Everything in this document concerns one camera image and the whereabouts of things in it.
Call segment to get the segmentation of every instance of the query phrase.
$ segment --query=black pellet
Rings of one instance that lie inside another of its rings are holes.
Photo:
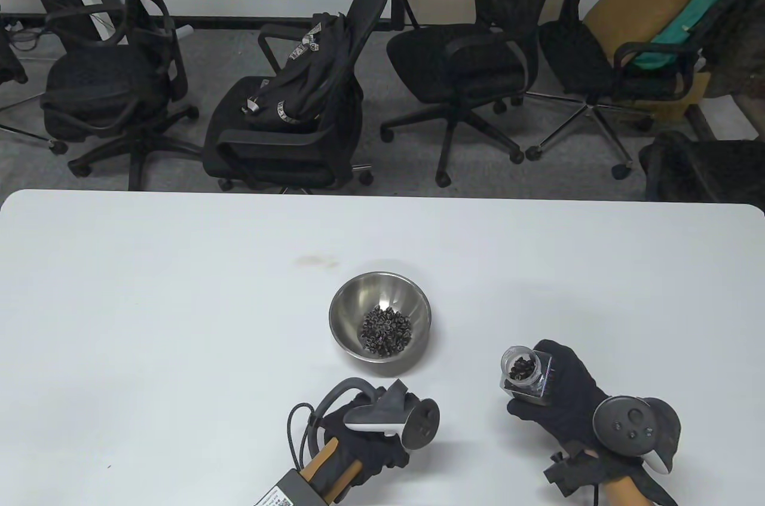
[[[412,322],[393,307],[380,305],[366,313],[359,339],[365,350],[387,358],[402,352],[412,340]]]
[[[532,375],[536,363],[532,359],[518,358],[513,363],[513,368],[510,370],[510,378],[514,381],[524,381]]]

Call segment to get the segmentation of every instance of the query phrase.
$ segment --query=stainless steel bowl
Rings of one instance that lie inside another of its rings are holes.
[[[412,340],[396,355],[380,357],[365,350],[359,333],[364,315],[380,305],[389,306],[412,321]],[[353,277],[335,294],[330,305],[330,329],[338,345],[353,357],[371,363],[390,363],[421,353],[431,326],[428,298],[406,277],[375,271]]]

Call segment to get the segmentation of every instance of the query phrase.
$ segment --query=black office chair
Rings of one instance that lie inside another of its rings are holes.
[[[748,203],[765,211],[765,143],[691,141],[662,132],[640,151],[645,200]]]
[[[123,7],[103,4],[54,12],[46,17],[49,30],[82,47],[66,53],[50,69],[47,91],[41,99],[45,127],[60,140],[83,141],[88,136],[117,137],[69,162],[75,176],[91,173],[91,164],[130,155],[128,189],[142,186],[146,157],[170,151],[199,160],[201,148],[166,137],[181,118],[196,120],[193,106],[169,114],[170,102],[186,96],[188,82],[178,47],[175,25],[162,0],[148,0],[162,12],[158,25],[141,0],[125,0]],[[69,33],[57,20],[108,13],[115,33],[94,41]],[[118,45],[127,38],[127,45]],[[175,65],[176,75],[170,78]]]
[[[247,97],[270,76],[251,76],[238,81],[216,108],[207,130],[202,164],[205,171],[219,179],[224,191],[232,189],[233,180],[243,181],[250,189],[263,184],[281,186],[282,193],[297,189],[338,189],[362,172],[360,181],[374,180],[369,165],[352,165],[363,124],[363,91],[353,74],[361,50],[380,20],[388,0],[353,0],[347,14],[352,42],[347,62],[335,66],[328,78],[331,92],[309,133],[259,131],[253,129],[241,112]],[[268,46],[267,38],[300,41],[307,30],[287,26],[263,26],[259,43],[275,72],[281,66]]]
[[[645,112],[601,103],[604,97],[619,100],[673,101],[686,96],[693,84],[694,66],[699,50],[713,33],[716,23],[737,0],[719,0],[691,30],[685,44],[654,44],[653,42],[628,42],[621,45],[614,55],[614,66],[607,60],[598,40],[579,20],[579,0],[566,0],[560,20],[548,22],[539,28],[539,44],[552,71],[567,94],[579,94],[584,100],[553,94],[527,93],[527,97],[577,105],[577,110],[558,129],[544,138],[537,146],[527,150],[529,160],[539,160],[549,143],[568,128],[580,115],[589,112],[600,124],[606,138],[619,151],[623,164],[611,170],[615,179],[629,176],[633,160],[617,137],[616,132],[602,110],[641,115],[639,129],[648,131],[651,120]],[[642,70],[625,61],[634,53],[658,52],[675,55],[675,61],[658,70]]]
[[[386,121],[380,137],[393,141],[393,128],[443,118],[447,121],[442,153],[435,176],[440,187],[451,184],[446,173],[451,141],[458,122],[464,122],[509,151],[510,161],[522,164],[524,152],[507,135],[473,110],[495,102],[503,113],[503,97],[518,105],[536,80],[536,30],[545,0],[475,0],[475,24],[421,28],[408,0],[404,7],[415,30],[388,43],[388,57],[407,88],[424,104],[420,112]]]
[[[2,23],[0,23],[0,84],[11,82],[11,80],[18,82],[19,84],[26,84],[29,78],[27,77],[27,72],[24,70],[24,66],[22,66],[22,63],[19,61],[19,58],[17,58],[13,50],[11,50],[11,42],[8,40],[8,34],[2,27]],[[40,96],[41,94],[35,94],[34,96],[25,97],[18,102],[0,106],[0,112],[5,112],[11,108],[35,100]],[[0,124],[0,130],[7,131],[11,134],[31,137],[33,140],[43,141],[47,144],[49,150],[56,155],[65,154],[66,150],[68,150],[68,146],[66,146],[63,141],[51,140],[49,137],[43,137],[37,134],[32,134],[29,131],[19,130],[17,127]]]

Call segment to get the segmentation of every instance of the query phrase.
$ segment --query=chair wheel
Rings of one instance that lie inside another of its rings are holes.
[[[510,152],[510,161],[513,162],[516,165],[520,165],[524,162],[525,156],[524,152],[518,150]]]
[[[626,179],[631,173],[632,168],[627,167],[624,164],[614,165],[614,167],[611,168],[611,175],[614,176],[614,179]]]
[[[371,186],[375,181],[375,176],[372,175],[372,172],[369,170],[366,170],[364,172],[361,172],[361,175],[359,176],[359,183],[362,186]]]
[[[539,146],[531,146],[527,150],[527,159],[528,161],[539,161],[543,153]]]
[[[65,154],[67,151],[69,151],[69,146],[63,143],[63,141],[58,140],[52,140],[48,148],[57,156]]]
[[[651,131],[651,128],[653,127],[653,118],[652,116],[645,116],[645,118],[636,121],[633,126],[637,131],[642,131],[643,133]]]
[[[448,187],[451,186],[451,178],[446,172],[437,172],[435,174],[435,183],[438,187]]]
[[[69,162],[67,166],[75,177],[87,177],[93,172],[93,168],[90,165],[73,165],[72,162]]]

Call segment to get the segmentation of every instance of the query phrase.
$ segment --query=small glass jar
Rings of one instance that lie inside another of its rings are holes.
[[[523,358],[525,361],[532,361],[534,368],[528,377],[524,379],[513,379],[510,377],[513,365]],[[552,356],[546,352],[533,351],[527,347],[510,347],[502,355],[500,361],[502,367],[502,379],[500,388],[509,395],[526,402],[538,404],[541,406],[550,405],[551,399],[551,377],[552,377]]]

